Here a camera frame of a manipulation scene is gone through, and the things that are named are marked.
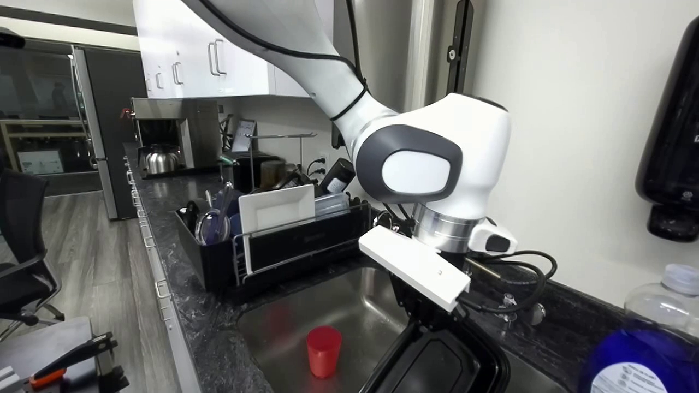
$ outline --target kitchen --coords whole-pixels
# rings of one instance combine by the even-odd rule
[[[388,4],[394,2],[382,2],[377,8],[390,16],[413,11],[410,28],[396,24],[382,27],[384,16],[381,11],[371,6],[363,8],[366,2],[356,2],[358,53],[369,92],[396,110],[423,107],[446,96],[446,92],[458,92],[458,88],[454,89],[450,83],[454,74],[446,60],[448,46],[456,42],[454,30],[458,28],[454,28],[454,20],[466,20],[456,17],[456,2],[448,2],[443,8],[429,4],[419,8],[414,2],[414,8],[423,14],[400,4],[394,4],[398,8],[388,8]],[[149,2],[135,2],[134,27],[137,40],[146,40],[146,46],[152,44],[154,48],[145,50],[139,42],[149,98],[178,100],[190,96],[195,103],[213,100],[213,111],[218,111],[216,120],[225,120],[229,113],[254,120],[259,135],[275,135],[268,139],[258,138],[258,150],[282,158],[294,167],[325,160],[328,172],[338,158],[348,158],[342,148],[331,148],[336,134],[331,134],[323,110],[302,98],[305,96],[303,89],[288,76],[284,78],[277,67],[264,60],[259,66],[259,58],[251,58],[244,50],[234,48],[231,42],[202,24],[202,20],[192,17],[192,14],[178,14],[187,11],[186,4],[173,4],[173,17],[168,21],[160,17],[160,24],[150,21],[146,27],[139,27],[137,17],[142,16],[139,11],[149,16],[149,8],[139,6],[149,6]],[[495,341],[497,348],[508,353],[507,361],[510,369],[517,369],[514,366],[517,364],[510,358],[514,351],[516,358],[527,361],[525,366],[536,364],[532,369],[540,369],[544,380],[552,380],[552,391],[557,387],[562,387],[562,391],[577,391],[586,375],[586,364],[592,362],[592,350],[624,324],[624,312],[615,306],[624,306],[633,289],[660,282],[666,265],[696,267],[693,243],[682,245],[649,233],[646,221],[650,203],[635,193],[635,176],[679,42],[696,17],[699,6],[693,2],[664,4],[650,0],[642,4],[510,4],[491,0],[471,2],[471,8],[468,70],[466,74],[456,71],[461,89],[503,103],[510,113],[508,150],[500,181],[489,196],[488,217],[510,232],[517,248],[540,248],[554,255],[560,262],[554,282],[563,286],[547,286],[547,295],[541,295],[540,301],[547,308],[547,317],[540,325],[527,327],[529,333],[517,332],[517,327],[510,327],[514,332],[507,333],[503,319],[478,312],[470,312],[470,319],[489,341]],[[319,14],[325,16],[323,28],[330,28],[328,14],[328,6]],[[335,46],[351,58],[351,40],[348,42],[348,38],[351,38],[351,32],[348,32],[350,17],[340,17],[342,14],[338,11],[330,16]],[[432,27],[435,42],[413,38],[410,32],[419,30],[417,27]],[[186,50],[173,48],[190,48],[190,42],[150,42],[173,35],[199,44],[197,53],[201,56],[195,58],[199,60],[197,66],[187,66],[190,54]],[[410,48],[419,44],[429,46],[429,50],[422,53],[432,50],[431,56],[410,56]],[[419,78],[410,78],[413,83],[406,84],[405,74],[396,70],[414,71]],[[130,123],[126,125],[137,126],[142,123],[137,110],[129,115]],[[216,170],[213,175],[173,172],[166,176],[139,176],[137,147],[129,147],[126,161],[139,212],[137,225],[145,233],[150,274],[160,282],[158,301],[168,325],[166,333],[182,391],[284,391],[284,384],[279,389],[275,381],[284,377],[305,377],[307,364],[294,364],[302,369],[292,375],[277,373],[275,364],[291,364],[285,364],[284,358],[264,362],[261,351],[268,350],[261,345],[264,333],[258,332],[261,336],[255,336],[254,329],[244,329],[244,324],[255,319],[254,310],[258,310],[258,317],[261,317],[259,324],[264,324],[264,310],[272,306],[267,303],[264,308],[264,301],[258,308],[249,306],[246,317],[242,314],[237,321],[235,312],[246,308],[234,306],[235,301],[213,301],[213,296],[202,291],[202,272],[192,265],[197,255],[190,257],[186,251],[174,209],[190,198],[206,203],[206,189],[216,196],[220,187]],[[358,181],[350,186],[350,195],[365,198]],[[477,289],[488,282],[488,278],[483,271],[473,271],[471,278],[473,292],[478,292]],[[323,292],[328,286],[310,286],[310,274],[302,282],[307,286],[305,291],[319,291],[319,296],[328,296],[328,292]],[[344,295],[350,303],[342,303],[342,300],[338,301],[342,306],[325,308],[319,303],[315,312],[331,317],[331,312],[342,308],[354,310],[358,303],[351,303],[351,300],[360,301],[356,295],[363,296],[366,292]],[[291,312],[284,321],[305,324],[294,321],[300,314],[292,312],[292,301],[303,301],[305,296],[282,300],[285,300],[285,303],[277,303],[277,308]],[[396,327],[390,332],[400,333],[402,319],[394,317],[400,314],[400,308],[388,308],[390,303],[384,306],[386,308],[377,308],[377,314],[388,314],[388,319],[382,319],[382,325]],[[366,314],[366,310],[358,306],[351,317],[363,321],[363,317],[371,319],[376,312]],[[303,345],[303,333],[298,332],[292,345]],[[351,373],[350,364],[354,362],[348,353],[340,355],[338,375],[342,364],[348,364],[344,370]]]

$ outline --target white cabinet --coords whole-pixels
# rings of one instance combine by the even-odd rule
[[[331,38],[335,4],[317,0]],[[220,38],[182,0],[134,0],[149,98],[307,96],[288,74]]]

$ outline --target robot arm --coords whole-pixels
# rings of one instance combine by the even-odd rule
[[[419,203],[417,239],[448,253],[514,247],[505,229],[483,221],[507,153],[503,107],[458,93],[408,113],[381,104],[320,28],[319,8],[330,0],[184,2],[312,96],[338,126],[369,196]]]

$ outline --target countertop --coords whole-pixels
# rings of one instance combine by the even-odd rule
[[[130,167],[137,167],[135,147],[126,147],[126,160]],[[216,175],[154,179],[134,175],[134,187],[145,208],[201,391],[264,393],[270,387],[234,327],[237,310],[202,291],[176,233],[178,223],[173,212],[216,186],[220,186]],[[494,292],[495,286],[484,286],[484,282],[483,274],[473,274],[473,292],[503,296]],[[507,324],[489,314],[471,314],[470,319],[495,342],[577,391],[579,375],[597,342],[630,324],[630,314],[560,283],[547,283],[541,306],[547,319],[538,327]]]

